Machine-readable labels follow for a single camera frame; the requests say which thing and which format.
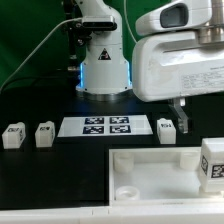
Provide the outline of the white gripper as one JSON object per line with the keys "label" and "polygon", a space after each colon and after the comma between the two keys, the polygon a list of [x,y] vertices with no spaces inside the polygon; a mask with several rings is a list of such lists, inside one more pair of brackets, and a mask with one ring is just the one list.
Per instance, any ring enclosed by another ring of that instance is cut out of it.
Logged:
{"label": "white gripper", "polygon": [[142,101],[171,99],[179,131],[187,134],[186,102],[179,97],[224,91],[224,43],[200,44],[194,31],[145,37],[133,50],[132,84]]}

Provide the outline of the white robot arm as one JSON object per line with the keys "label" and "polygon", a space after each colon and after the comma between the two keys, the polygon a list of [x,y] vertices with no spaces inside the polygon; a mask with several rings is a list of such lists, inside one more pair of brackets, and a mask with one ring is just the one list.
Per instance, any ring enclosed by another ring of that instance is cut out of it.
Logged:
{"label": "white robot arm", "polygon": [[62,0],[70,66],[82,97],[111,101],[133,92],[145,102],[170,99],[188,131],[186,97],[224,91],[224,0],[171,0],[135,23],[132,60],[123,56],[125,13],[104,0]]}

